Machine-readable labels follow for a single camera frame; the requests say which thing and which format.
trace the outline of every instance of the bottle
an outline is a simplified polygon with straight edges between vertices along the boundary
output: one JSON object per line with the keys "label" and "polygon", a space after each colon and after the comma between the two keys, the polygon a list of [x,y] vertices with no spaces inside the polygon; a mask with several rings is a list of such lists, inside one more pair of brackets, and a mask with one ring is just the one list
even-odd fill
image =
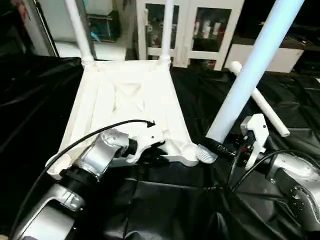
{"label": "bottle", "polygon": [[200,28],[200,21],[196,20],[194,23],[194,30],[193,30],[193,35],[196,36],[199,33],[199,28]]}
{"label": "bottle", "polygon": [[204,39],[208,39],[211,31],[210,20],[205,20],[202,26],[202,34]]}

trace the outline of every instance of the white pipe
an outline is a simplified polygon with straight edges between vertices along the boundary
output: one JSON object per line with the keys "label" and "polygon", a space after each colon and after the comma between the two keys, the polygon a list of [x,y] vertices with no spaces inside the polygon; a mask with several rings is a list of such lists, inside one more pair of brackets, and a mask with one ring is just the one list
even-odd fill
{"label": "white pipe", "polygon": [[[242,65],[238,61],[233,61],[229,67],[230,71],[233,72],[236,76],[238,76],[242,70]],[[253,100],[259,106],[259,108],[263,111],[269,121],[273,124],[275,129],[279,132],[282,137],[288,137],[290,135],[290,131],[285,126],[285,124],[281,121],[279,116],[273,110],[273,108],[269,105],[267,100],[261,94],[261,92],[255,88],[251,95]]]}
{"label": "white pipe", "polygon": [[[304,0],[277,0],[254,44],[248,60],[234,81],[206,137],[223,143],[232,126],[258,85],[281,42],[299,12]],[[203,162],[213,163],[215,154],[207,154]]]}
{"label": "white pipe", "polygon": [[162,31],[162,52],[160,59],[165,62],[171,60],[170,48],[171,48],[171,32],[172,22],[174,19],[174,0],[167,0],[164,9],[163,31]]}
{"label": "white pipe", "polygon": [[76,41],[81,52],[82,64],[93,64],[95,62],[91,53],[90,45],[86,35],[85,27],[81,21],[76,0],[64,0],[69,12],[70,20],[76,36]]}

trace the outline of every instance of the black tablecloth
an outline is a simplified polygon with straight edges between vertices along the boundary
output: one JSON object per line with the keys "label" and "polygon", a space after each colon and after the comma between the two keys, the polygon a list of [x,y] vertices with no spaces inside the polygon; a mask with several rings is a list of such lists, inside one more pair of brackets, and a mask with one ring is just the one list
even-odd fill
{"label": "black tablecloth", "polygon": [[[57,152],[82,76],[79,58],[0,58],[0,234],[8,234],[18,206]],[[172,79],[194,143],[204,136],[234,76],[173,68]],[[258,89],[291,135],[267,122],[268,148],[292,148],[320,156],[320,85],[310,77],[265,74]],[[250,100],[245,116],[260,113]],[[78,224],[77,239],[204,240],[302,239],[299,223],[278,189],[254,172],[231,194],[223,185],[229,164],[180,163],[111,168]],[[243,173],[237,168],[235,179]],[[52,184],[45,177],[30,206]]]}

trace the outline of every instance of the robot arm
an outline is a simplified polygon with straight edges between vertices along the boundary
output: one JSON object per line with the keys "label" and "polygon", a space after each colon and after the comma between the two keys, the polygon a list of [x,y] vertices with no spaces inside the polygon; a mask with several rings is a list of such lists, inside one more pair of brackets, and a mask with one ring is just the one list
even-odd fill
{"label": "robot arm", "polygon": [[[241,124],[241,131],[247,141],[247,151],[243,152],[238,164],[250,169],[256,162],[271,152],[263,145],[269,135],[262,114],[247,117]],[[220,142],[204,138],[201,145],[218,156],[232,159],[236,154]],[[288,205],[296,215],[302,228],[308,232],[320,231],[320,170],[309,161],[286,153],[276,154],[266,159],[257,171],[265,174],[267,180],[275,184],[288,199]]]}
{"label": "robot arm", "polygon": [[143,140],[115,129],[101,132],[54,184],[16,229],[13,240],[65,240],[74,233],[75,219],[86,206],[111,162],[135,163],[151,145],[162,142],[156,126]]}

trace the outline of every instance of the glass cabinet door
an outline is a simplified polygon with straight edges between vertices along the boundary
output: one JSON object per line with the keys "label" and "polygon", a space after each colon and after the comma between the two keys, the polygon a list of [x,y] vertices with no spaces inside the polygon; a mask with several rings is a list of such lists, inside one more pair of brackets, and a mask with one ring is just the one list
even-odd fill
{"label": "glass cabinet door", "polygon": [[[164,27],[165,5],[151,4],[145,5],[147,9],[148,23],[146,26],[146,43],[148,48],[161,48],[162,46],[162,32]],[[177,25],[179,16],[179,6],[174,6],[172,33],[171,33],[171,49],[175,49]]]}
{"label": "glass cabinet door", "polygon": [[[166,2],[167,0],[136,1],[140,60],[161,55]],[[181,59],[188,9],[188,1],[174,0],[170,50],[174,66],[178,66]]]}
{"label": "glass cabinet door", "polygon": [[221,70],[244,0],[192,0],[185,23],[183,67]]}
{"label": "glass cabinet door", "polygon": [[198,7],[194,22],[192,50],[218,53],[230,14],[230,9]]}

